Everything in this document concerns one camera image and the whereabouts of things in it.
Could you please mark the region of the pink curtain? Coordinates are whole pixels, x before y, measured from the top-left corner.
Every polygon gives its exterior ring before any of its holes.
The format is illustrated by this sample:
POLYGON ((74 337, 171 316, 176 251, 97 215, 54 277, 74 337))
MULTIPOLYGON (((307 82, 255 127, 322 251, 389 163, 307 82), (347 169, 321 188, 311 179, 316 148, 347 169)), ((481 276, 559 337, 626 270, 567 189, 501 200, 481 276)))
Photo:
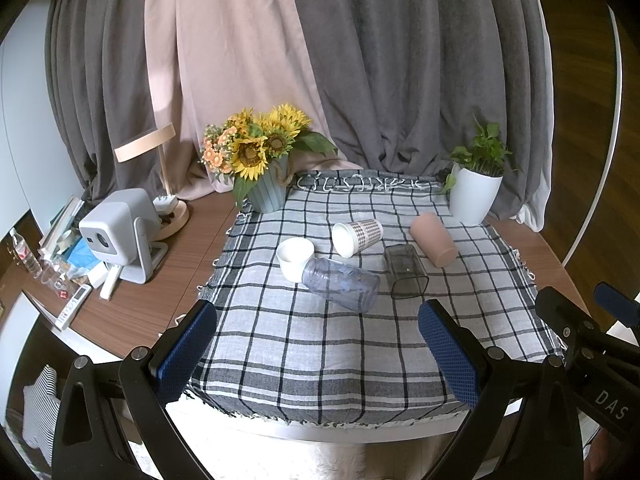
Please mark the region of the pink curtain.
POLYGON ((167 180, 183 200, 230 191, 198 160, 204 129, 250 108, 296 106, 330 133, 295 0, 145 0, 157 127, 173 125, 167 180))

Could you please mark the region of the stack of books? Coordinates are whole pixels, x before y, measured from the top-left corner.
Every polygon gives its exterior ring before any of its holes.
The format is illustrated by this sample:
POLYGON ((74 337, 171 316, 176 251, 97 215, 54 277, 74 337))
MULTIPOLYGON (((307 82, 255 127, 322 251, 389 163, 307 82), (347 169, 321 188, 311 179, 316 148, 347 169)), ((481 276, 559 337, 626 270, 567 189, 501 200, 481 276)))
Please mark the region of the stack of books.
POLYGON ((90 203, 72 196, 54 217, 49 231, 40 240, 40 258, 51 261, 72 248, 80 239, 79 222, 92 208, 90 203))

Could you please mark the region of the grey checked tablecloth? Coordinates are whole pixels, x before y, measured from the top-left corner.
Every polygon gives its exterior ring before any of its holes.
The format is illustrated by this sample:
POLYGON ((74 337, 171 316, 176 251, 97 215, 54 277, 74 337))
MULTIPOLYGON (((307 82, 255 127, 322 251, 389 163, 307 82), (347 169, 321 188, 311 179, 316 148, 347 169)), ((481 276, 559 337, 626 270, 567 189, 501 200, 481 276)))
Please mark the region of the grey checked tablecloth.
POLYGON ((278 245, 305 237, 319 258, 335 259, 337 223, 373 218, 383 238, 350 264, 385 278, 384 250, 411 242, 424 212, 458 248, 442 269, 425 266, 425 297, 486 347, 516 360, 557 354, 557 336, 535 312, 537 289, 518 252, 491 226, 454 221, 439 183, 374 170, 308 171, 282 209, 244 205, 201 297, 217 310, 212 341, 190 390, 219 411, 318 426, 413 422, 460 411, 418 327, 421 297, 395 299, 387 286, 357 313, 287 281, 278 245))

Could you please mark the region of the wooden desk lamp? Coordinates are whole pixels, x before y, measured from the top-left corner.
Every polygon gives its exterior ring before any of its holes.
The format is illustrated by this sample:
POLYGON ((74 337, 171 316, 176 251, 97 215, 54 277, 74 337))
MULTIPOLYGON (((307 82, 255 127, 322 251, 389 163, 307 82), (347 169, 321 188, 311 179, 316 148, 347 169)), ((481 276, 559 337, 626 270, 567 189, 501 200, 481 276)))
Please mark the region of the wooden desk lamp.
POLYGON ((114 85, 106 108, 114 187, 144 188, 153 198, 186 197, 194 147, 182 122, 182 92, 171 68, 150 67, 144 55, 128 58, 114 85))

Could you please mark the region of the white remote control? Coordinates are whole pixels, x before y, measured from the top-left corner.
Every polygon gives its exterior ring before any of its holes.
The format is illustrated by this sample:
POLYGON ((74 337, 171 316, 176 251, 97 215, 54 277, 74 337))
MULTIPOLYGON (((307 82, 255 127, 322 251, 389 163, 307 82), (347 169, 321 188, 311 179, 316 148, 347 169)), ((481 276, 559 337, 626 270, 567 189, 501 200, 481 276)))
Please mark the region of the white remote control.
POLYGON ((70 323, 73 322, 77 312, 90 296, 92 291, 93 287, 89 284, 83 284, 78 287, 73 296, 71 296, 66 302, 65 307, 54 322, 54 327, 57 330, 66 330, 66 328, 70 326, 70 323))

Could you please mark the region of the sunflower bouquet blue vase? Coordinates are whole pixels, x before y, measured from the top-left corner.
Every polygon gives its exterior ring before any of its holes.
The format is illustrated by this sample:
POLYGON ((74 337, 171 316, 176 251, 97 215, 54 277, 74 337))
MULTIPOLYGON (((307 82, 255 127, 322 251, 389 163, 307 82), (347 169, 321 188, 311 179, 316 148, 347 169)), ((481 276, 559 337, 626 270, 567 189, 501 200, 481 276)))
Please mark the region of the sunflower bouquet blue vase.
POLYGON ((337 153, 310 125, 307 114, 288 103, 258 114, 243 108, 221 125, 205 127, 201 162, 217 180, 232 185, 239 206, 249 203, 261 214, 277 211, 294 176, 294 152, 337 153))

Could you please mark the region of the white pot green plant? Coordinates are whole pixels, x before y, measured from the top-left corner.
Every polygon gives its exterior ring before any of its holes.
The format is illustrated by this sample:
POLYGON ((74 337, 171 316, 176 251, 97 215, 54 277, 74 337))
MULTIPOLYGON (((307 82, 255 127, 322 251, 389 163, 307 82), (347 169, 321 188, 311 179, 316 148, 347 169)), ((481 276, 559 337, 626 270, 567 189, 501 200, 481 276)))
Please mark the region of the white pot green plant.
POLYGON ((469 145, 450 152, 454 163, 442 192, 449 195, 452 216, 462 224, 481 224, 494 203, 506 171, 511 151, 500 138, 498 122, 481 124, 475 118, 475 136, 469 145))

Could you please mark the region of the small white cup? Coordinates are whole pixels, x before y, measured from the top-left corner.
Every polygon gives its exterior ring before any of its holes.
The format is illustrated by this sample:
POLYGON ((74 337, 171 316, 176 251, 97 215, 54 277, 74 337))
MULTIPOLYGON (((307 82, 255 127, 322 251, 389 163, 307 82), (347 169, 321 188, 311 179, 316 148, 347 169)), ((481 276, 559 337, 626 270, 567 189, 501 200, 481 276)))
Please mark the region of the small white cup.
POLYGON ((277 248, 281 272, 292 283, 302 281, 308 261, 314 256, 314 243, 305 237, 290 237, 277 248))

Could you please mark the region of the pink cylindrical cup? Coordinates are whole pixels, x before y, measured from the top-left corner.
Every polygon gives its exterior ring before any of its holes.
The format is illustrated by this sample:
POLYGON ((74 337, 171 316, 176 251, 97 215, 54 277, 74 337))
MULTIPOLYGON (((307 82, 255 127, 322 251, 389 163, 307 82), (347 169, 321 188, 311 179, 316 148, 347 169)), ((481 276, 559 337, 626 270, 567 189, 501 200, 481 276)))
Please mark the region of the pink cylindrical cup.
POLYGON ((420 214, 411 223, 409 232, 436 268, 444 268, 457 258, 458 248, 436 214, 420 214))

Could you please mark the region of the clear bluish plastic cup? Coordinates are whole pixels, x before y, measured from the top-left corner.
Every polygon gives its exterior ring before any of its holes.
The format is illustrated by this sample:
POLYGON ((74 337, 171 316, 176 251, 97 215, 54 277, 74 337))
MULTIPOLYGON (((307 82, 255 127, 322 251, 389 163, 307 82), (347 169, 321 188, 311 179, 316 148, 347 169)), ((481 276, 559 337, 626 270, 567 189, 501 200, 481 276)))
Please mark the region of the clear bluish plastic cup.
POLYGON ((370 271, 327 258, 311 258, 305 266, 302 283, 326 301, 358 313, 373 306, 380 277, 370 271))

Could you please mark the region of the grey curtain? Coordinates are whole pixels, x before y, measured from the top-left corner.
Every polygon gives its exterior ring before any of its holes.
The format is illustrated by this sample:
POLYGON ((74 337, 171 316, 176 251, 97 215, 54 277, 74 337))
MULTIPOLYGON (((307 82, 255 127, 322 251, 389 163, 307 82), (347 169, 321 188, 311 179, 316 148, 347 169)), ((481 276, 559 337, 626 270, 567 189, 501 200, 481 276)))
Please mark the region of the grey curtain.
MULTIPOLYGON (((114 76, 146 57, 145 0, 51 0, 47 78, 89 200, 114 185, 114 76)), ((511 151, 491 211, 534 230, 551 192, 550 46, 539 0, 295 0, 327 137, 364 168, 432 176, 498 122, 511 151)))

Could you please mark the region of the checked paper cup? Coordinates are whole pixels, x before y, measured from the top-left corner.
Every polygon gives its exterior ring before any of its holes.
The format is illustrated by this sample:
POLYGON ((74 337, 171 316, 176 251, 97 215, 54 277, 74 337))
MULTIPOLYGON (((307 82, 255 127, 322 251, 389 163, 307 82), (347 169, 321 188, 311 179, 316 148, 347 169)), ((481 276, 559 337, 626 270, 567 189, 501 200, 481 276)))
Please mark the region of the checked paper cup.
POLYGON ((331 238, 336 252, 350 258, 382 240, 384 229, 376 219, 335 223, 331 238))

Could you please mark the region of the white mini projector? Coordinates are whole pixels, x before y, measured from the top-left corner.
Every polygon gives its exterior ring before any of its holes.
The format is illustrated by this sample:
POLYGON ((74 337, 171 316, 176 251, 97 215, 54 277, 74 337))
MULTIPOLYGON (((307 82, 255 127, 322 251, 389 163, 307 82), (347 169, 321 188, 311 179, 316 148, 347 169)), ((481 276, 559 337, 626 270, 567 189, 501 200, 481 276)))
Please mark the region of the white mini projector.
POLYGON ((168 252, 158 242, 160 217, 143 188, 115 191, 79 222, 79 231, 93 255, 109 269, 120 269, 119 277, 144 284, 152 278, 168 252))

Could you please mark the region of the smoky grey square glass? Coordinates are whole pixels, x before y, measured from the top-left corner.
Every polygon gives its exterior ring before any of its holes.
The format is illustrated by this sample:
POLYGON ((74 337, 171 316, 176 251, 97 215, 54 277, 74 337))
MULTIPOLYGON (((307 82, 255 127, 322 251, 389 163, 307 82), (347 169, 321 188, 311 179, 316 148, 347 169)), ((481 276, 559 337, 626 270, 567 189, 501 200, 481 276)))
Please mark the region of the smoky grey square glass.
POLYGON ((384 259, 390 296, 393 299, 421 297, 428 285, 428 276, 414 247, 397 244, 385 248, 384 259))

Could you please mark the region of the clear plastic bottle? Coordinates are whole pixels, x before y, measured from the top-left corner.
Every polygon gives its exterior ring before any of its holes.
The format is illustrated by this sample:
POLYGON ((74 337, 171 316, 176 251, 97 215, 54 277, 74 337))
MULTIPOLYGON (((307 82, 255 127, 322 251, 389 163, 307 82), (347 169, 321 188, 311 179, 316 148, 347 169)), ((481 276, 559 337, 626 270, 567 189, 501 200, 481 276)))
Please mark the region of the clear plastic bottle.
POLYGON ((28 246, 24 237, 21 236, 16 229, 10 229, 10 237, 12 240, 14 252, 17 254, 17 257, 21 260, 21 263, 24 264, 26 270, 30 273, 30 275, 36 280, 40 278, 42 273, 42 267, 34 255, 30 247, 28 246))

